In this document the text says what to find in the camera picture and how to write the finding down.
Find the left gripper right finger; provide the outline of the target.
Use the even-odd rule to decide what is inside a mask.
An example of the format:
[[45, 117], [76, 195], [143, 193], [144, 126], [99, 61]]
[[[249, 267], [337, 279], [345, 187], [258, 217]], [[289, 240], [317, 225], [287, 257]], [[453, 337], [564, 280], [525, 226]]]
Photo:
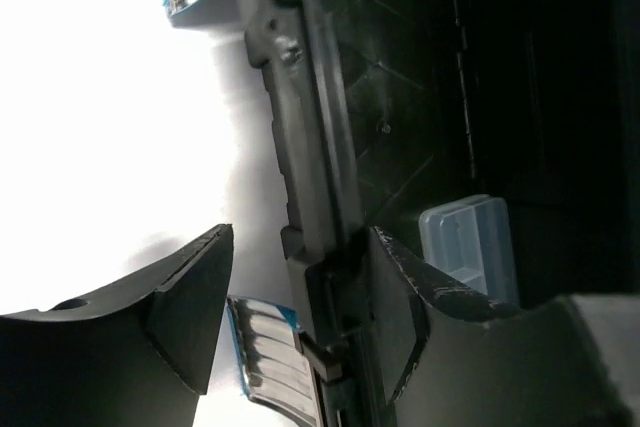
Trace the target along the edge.
[[526, 310], [454, 280], [379, 228], [369, 245], [375, 270], [415, 306], [399, 425], [638, 424], [637, 296], [561, 296]]

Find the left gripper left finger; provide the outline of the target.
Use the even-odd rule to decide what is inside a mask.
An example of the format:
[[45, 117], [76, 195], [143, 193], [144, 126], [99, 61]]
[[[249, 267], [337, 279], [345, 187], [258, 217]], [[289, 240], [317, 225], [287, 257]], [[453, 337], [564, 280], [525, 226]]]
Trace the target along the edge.
[[233, 230], [48, 311], [1, 319], [5, 426], [190, 426], [206, 394]]

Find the black plastic toolbox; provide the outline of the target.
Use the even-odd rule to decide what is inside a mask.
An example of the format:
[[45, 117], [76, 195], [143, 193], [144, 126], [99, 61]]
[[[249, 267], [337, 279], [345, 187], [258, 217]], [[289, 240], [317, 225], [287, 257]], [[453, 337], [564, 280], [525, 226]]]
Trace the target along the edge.
[[401, 426], [415, 306], [372, 266], [370, 232], [426, 263], [420, 215], [468, 196], [507, 204], [520, 303], [502, 303], [639, 299], [639, 0], [239, 3], [302, 369], [270, 380], [247, 359], [252, 400], [301, 426]]

